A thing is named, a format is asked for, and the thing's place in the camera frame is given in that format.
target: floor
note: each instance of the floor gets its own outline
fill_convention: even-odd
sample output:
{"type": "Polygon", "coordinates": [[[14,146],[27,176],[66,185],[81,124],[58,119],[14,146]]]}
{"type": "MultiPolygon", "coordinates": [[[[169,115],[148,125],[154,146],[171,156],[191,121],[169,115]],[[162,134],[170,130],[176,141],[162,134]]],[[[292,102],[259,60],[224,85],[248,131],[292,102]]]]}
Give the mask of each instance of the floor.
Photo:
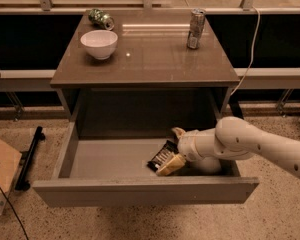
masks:
{"type": "MultiPolygon", "coordinates": [[[[245,119],[271,133],[300,140],[299,114],[281,117],[272,107],[251,110],[245,119]]],[[[39,143],[30,183],[51,177],[68,125],[60,119],[0,120],[0,138],[27,150],[37,126],[39,143]]],[[[34,192],[12,192],[14,205],[29,239],[298,239],[300,180],[260,156],[237,162],[242,176],[257,176],[259,186],[244,204],[49,208],[34,192]]],[[[0,216],[0,240],[24,239],[12,209],[0,216]]]]}

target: bowl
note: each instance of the bowl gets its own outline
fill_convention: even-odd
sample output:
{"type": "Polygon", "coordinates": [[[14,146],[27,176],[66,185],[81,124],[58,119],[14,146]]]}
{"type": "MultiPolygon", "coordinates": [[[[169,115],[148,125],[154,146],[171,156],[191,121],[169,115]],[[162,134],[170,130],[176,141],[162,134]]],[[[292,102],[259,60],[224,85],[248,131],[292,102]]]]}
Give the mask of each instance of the bowl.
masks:
{"type": "Polygon", "coordinates": [[[80,39],[87,53],[98,60],[105,60],[116,50],[118,36],[109,30],[94,30],[80,39]]]}

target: soda can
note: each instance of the soda can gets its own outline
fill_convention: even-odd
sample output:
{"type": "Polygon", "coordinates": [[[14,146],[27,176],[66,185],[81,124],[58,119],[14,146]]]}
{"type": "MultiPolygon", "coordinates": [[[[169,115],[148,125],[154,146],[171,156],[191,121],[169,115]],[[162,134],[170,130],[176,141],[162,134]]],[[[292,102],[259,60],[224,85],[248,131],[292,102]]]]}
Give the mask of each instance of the soda can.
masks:
{"type": "Polygon", "coordinates": [[[92,9],[89,12],[89,20],[105,30],[112,30],[114,28],[113,18],[106,12],[99,9],[92,9]]]}
{"type": "Polygon", "coordinates": [[[188,34],[187,46],[191,49],[198,49],[200,47],[200,38],[204,28],[205,13],[200,9],[193,9],[191,11],[190,30],[188,34]]]}

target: green can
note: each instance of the green can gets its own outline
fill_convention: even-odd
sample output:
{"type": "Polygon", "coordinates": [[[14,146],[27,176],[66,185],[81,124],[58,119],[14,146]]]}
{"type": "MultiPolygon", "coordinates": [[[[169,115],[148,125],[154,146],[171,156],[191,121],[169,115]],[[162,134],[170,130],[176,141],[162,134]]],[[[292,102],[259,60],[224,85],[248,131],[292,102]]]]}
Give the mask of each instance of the green can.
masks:
{"type": "Polygon", "coordinates": [[[108,13],[99,9],[92,9],[89,12],[89,20],[105,30],[112,30],[114,28],[113,18],[108,13]]]}

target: open drawer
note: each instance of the open drawer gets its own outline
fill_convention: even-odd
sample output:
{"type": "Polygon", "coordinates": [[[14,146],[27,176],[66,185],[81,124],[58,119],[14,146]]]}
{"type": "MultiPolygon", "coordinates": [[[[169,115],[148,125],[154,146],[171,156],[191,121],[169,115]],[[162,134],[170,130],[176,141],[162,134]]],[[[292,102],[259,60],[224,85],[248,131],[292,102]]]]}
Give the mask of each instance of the open drawer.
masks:
{"type": "Polygon", "coordinates": [[[258,179],[240,177],[234,161],[213,176],[159,177],[147,167],[173,140],[171,126],[214,125],[205,99],[202,89],[81,90],[52,179],[33,188],[49,206],[244,203],[258,179]],[[182,111],[171,114],[176,106],[182,111]]]}

